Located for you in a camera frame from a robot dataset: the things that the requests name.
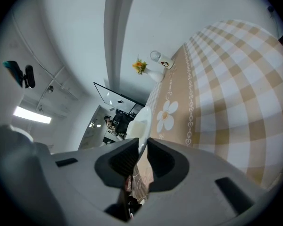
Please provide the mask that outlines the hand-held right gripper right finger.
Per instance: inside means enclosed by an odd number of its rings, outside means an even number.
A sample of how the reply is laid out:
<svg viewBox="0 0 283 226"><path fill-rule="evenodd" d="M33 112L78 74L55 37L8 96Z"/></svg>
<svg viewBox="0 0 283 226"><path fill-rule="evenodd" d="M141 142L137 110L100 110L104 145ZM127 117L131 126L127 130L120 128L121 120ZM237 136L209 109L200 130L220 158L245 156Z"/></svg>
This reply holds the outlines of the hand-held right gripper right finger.
<svg viewBox="0 0 283 226"><path fill-rule="evenodd" d="M265 190L213 153L148 140L155 175L132 226L241 226Z"/></svg>

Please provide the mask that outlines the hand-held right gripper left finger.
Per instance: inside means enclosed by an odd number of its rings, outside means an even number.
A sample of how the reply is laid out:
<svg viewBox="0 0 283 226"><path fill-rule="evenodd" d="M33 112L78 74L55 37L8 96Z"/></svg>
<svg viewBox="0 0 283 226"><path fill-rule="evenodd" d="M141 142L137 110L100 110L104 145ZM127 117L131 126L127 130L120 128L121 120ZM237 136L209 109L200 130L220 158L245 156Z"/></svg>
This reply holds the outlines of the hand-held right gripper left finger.
<svg viewBox="0 0 283 226"><path fill-rule="evenodd" d="M50 190L47 226L140 226L128 215L125 181L137 163L138 139L51 154L44 149Z"/></svg>

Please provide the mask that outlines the black mesh office chair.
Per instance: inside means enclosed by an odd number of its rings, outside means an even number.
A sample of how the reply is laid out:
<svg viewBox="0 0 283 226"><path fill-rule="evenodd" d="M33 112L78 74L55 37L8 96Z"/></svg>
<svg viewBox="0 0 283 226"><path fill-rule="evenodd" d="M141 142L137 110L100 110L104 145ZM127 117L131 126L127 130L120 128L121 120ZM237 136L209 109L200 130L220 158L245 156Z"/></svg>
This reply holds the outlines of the black mesh office chair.
<svg viewBox="0 0 283 226"><path fill-rule="evenodd" d="M116 115L112 120L112 125L115 127L117 134L126 134L129 123L133 120L131 116L116 109Z"/></svg>

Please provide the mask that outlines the yellow flower bouquet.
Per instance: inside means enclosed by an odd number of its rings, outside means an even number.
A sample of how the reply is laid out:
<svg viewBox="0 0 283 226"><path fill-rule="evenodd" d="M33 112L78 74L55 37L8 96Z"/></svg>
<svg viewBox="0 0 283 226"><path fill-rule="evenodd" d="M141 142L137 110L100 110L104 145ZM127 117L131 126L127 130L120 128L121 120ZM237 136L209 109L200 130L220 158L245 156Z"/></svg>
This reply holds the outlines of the yellow flower bouquet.
<svg viewBox="0 0 283 226"><path fill-rule="evenodd" d="M133 68L137 72L137 74L142 75L145 72L147 67L147 63L139 58L137 58L136 62L132 64Z"/></svg>

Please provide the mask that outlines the black-framed whiteboard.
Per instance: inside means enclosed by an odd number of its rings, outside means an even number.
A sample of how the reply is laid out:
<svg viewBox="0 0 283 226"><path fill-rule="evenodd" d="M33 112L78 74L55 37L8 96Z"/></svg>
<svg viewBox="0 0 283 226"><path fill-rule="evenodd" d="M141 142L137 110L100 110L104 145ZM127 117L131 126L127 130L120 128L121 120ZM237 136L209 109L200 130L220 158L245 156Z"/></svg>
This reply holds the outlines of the black-framed whiteboard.
<svg viewBox="0 0 283 226"><path fill-rule="evenodd" d="M125 95L116 93L102 85L93 83L103 102L115 109L123 111L127 114L134 113L137 114L142 108L145 107L144 104L137 102Z"/></svg>

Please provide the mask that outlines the white round plate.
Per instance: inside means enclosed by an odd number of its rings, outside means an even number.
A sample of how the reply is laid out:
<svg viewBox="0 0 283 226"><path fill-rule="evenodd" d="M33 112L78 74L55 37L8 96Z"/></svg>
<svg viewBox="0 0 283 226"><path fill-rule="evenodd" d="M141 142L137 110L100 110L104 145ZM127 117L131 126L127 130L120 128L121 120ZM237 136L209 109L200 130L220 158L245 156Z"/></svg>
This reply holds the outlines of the white round plate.
<svg viewBox="0 0 283 226"><path fill-rule="evenodd" d="M142 108L134 118L134 121L144 121L147 123L144 137L142 139L139 139L138 153L139 153L139 157L141 157L147 145L147 140L150 137L151 123L152 123L152 111L150 107L146 106Z"/></svg>

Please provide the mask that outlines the ceiling light panel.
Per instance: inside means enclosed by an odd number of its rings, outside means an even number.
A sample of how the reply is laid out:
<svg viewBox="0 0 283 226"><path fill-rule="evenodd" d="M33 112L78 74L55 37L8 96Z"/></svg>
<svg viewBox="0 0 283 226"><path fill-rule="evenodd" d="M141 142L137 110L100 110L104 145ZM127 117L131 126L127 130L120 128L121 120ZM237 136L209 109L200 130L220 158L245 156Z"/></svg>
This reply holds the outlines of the ceiling light panel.
<svg viewBox="0 0 283 226"><path fill-rule="evenodd" d="M34 122L40 122L40 123L45 123L45 124L50 124L51 122L51 117L44 116L38 113L34 113L32 111L26 110L19 106L16 107L13 115L16 117L34 121Z"/></svg>

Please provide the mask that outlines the white cartoon-print jar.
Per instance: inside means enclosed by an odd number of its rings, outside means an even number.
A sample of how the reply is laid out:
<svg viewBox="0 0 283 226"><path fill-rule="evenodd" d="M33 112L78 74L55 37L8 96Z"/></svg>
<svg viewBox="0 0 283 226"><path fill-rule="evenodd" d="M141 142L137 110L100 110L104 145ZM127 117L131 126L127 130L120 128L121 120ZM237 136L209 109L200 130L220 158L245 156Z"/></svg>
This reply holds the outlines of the white cartoon-print jar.
<svg viewBox="0 0 283 226"><path fill-rule="evenodd" d="M175 64L174 60L166 57L165 55L161 54L160 52L156 50L150 53L150 58L154 62L164 66L166 69L171 69L173 65Z"/></svg>

